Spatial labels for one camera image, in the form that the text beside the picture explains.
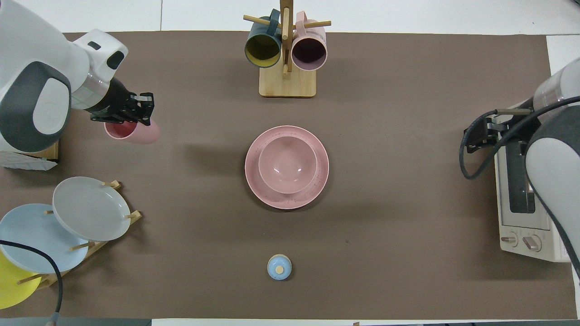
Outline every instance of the yellow plate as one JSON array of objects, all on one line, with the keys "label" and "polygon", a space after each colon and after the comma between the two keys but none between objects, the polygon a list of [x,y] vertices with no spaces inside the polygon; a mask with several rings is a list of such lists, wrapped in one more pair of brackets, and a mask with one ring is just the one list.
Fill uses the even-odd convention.
[{"label": "yellow plate", "polygon": [[16,282],[35,274],[16,267],[0,251],[0,309],[17,305],[34,293],[40,284],[40,277],[20,285]]}]

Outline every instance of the oven knob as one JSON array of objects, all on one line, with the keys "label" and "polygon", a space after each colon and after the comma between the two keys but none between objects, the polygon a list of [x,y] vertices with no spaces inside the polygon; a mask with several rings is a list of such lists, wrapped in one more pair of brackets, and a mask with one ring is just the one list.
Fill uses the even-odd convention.
[{"label": "oven knob", "polygon": [[525,246],[528,247],[529,250],[535,252],[542,250],[542,240],[540,240],[540,237],[535,234],[530,237],[524,237],[522,240],[524,240]]},{"label": "oven knob", "polygon": [[514,232],[510,232],[509,236],[501,237],[499,239],[502,242],[506,242],[506,243],[512,245],[512,247],[517,247],[517,234],[515,234]]}]

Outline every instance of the wooden mug rack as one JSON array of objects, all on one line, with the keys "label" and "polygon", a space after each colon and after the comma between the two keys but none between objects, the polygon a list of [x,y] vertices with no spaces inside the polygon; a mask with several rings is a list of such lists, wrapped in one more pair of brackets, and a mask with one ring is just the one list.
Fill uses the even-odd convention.
[{"label": "wooden mug rack", "polygon": [[[270,68],[260,68],[259,92],[264,97],[313,97],[316,95],[316,70],[307,71],[302,69],[292,69],[292,59],[290,50],[294,39],[293,24],[294,1],[280,0],[281,24],[278,28],[282,30],[281,58]],[[254,23],[269,25],[265,19],[244,15],[244,20]],[[331,21],[319,21],[305,24],[305,28],[330,26]]]}]

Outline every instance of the plate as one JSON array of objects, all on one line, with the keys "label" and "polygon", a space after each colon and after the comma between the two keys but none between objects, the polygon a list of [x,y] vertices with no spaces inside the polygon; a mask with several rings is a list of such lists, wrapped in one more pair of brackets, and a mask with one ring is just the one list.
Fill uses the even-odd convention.
[{"label": "plate", "polygon": [[60,224],[85,240],[110,241],[129,229],[129,206],[97,179],[76,176],[62,181],[52,194],[52,206]]},{"label": "plate", "polygon": [[31,277],[36,273],[23,270],[11,263],[4,254],[0,252],[0,309],[12,307],[26,300],[36,291],[41,278],[16,284],[18,281]]},{"label": "plate", "polygon": [[[306,142],[315,152],[317,169],[314,180],[302,191],[294,194],[279,193],[270,188],[258,168],[260,153],[272,140],[292,136]],[[265,204],[279,209],[295,209],[312,202],[324,189],[328,180],[329,162],[324,146],[316,136],[297,126],[278,126],[263,132],[250,146],[246,155],[245,174],[250,189]]]},{"label": "plate", "polygon": [[[52,210],[46,204],[27,204],[14,208],[0,220],[0,239],[28,245],[49,255],[60,271],[73,269],[85,259],[87,247],[70,251],[86,243],[65,230],[56,217],[44,214]],[[2,253],[14,265],[34,273],[54,274],[55,270],[41,255],[25,249],[0,245]]]}]

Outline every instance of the wooden base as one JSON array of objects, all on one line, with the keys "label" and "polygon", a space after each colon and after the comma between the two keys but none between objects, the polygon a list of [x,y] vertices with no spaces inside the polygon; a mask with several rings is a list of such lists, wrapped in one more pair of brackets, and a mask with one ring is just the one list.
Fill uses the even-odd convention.
[{"label": "wooden base", "polygon": [[[132,218],[131,219],[131,225],[133,225],[133,223],[137,222],[140,218],[141,218],[141,214],[139,214],[139,217]],[[90,244],[88,245],[89,251],[87,251],[86,256],[85,256],[85,259],[83,259],[82,261],[84,262],[88,257],[90,257],[97,250],[99,250],[102,246],[106,245],[108,242],[109,241],[90,242]],[[61,272],[60,275],[61,276],[64,276],[69,271],[70,270]],[[47,287],[51,286],[56,281],[57,281],[56,274],[44,274],[42,276],[42,280],[41,280],[40,284],[38,285],[37,291],[40,290],[40,289],[44,289],[44,288],[47,288]]]},{"label": "wooden base", "polygon": [[284,74],[284,61],[260,69],[260,95],[264,97],[313,97],[316,95],[316,71],[294,67]]},{"label": "wooden base", "polygon": [[47,160],[58,160],[59,159],[59,142],[57,141],[49,148],[44,151],[37,153],[26,153],[28,156],[34,156],[39,158],[46,158]]}]

